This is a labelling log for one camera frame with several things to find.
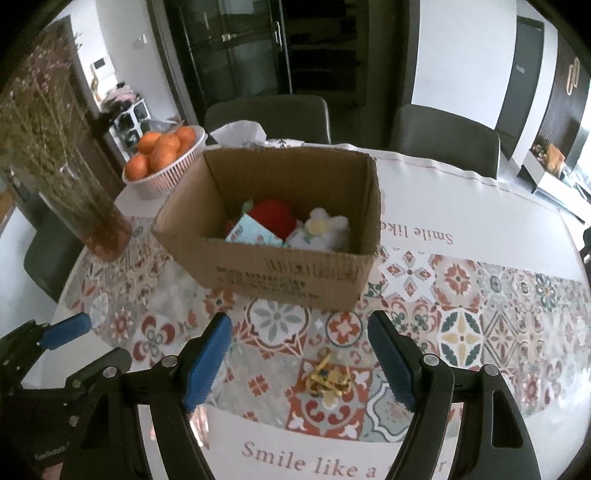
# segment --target white wall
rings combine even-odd
[[[518,167],[521,167],[525,155],[534,144],[550,100],[550,92],[554,83],[554,71],[556,70],[556,57],[558,55],[558,31],[526,0],[517,0],[517,15],[533,18],[544,23],[544,52],[542,54],[540,78],[531,104],[530,114],[525,121],[525,126],[513,152],[513,160],[515,160]]]
[[[145,0],[96,0],[96,10],[119,81],[141,93],[152,118],[178,115],[150,24]],[[138,39],[146,35],[147,43]]]
[[[78,35],[76,40],[80,44],[78,56],[84,68],[84,75],[86,76],[88,85],[90,85],[93,78],[90,65],[108,54],[107,46],[100,29],[95,0],[73,0],[56,17],[56,20],[60,20],[68,15],[70,15],[72,22],[72,31],[74,35]],[[115,77],[101,81],[98,90],[99,94],[104,95],[107,90],[116,84],[117,80]]]
[[[515,52],[515,0],[420,1],[413,104],[495,128]]]
[[[15,209],[0,234],[0,337],[19,325],[50,322],[56,303],[29,277],[23,261],[35,229]]]

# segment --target cabinet door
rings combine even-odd
[[[554,84],[536,144],[554,144],[566,157],[577,137],[589,95],[589,73],[566,39],[558,34]]]
[[[235,98],[291,93],[280,0],[177,0],[169,15],[188,51],[203,106]]]

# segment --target door handle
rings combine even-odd
[[[579,86],[579,74],[581,72],[581,63],[578,57],[574,58],[574,61],[569,65],[569,77],[566,79],[566,94],[571,96],[573,94],[573,88]]]
[[[279,51],[283,51],[283,35],[281,35],[281,24],[279,22],[275,22],[273,34],[275,35],[275,43],[279,46]]]
[[[230,41],[233,38],[236,38],[238,35],[235,33],[224,33],[222,35],[222,41]]]

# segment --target red plush toy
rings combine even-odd
[[[296,229],[296,218],[291,207],[280,200],[268,199],[257,202],[248,215],[283,241]]]

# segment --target small yellow toy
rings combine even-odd
[[[328,408],[336,405],[338,398],[351,391],[351,372],[346,366],[347,373],[338,370],[328,370],[326,365],[330,361],[329,353],[306,378],[306,390],[313,397],[322,397]]]

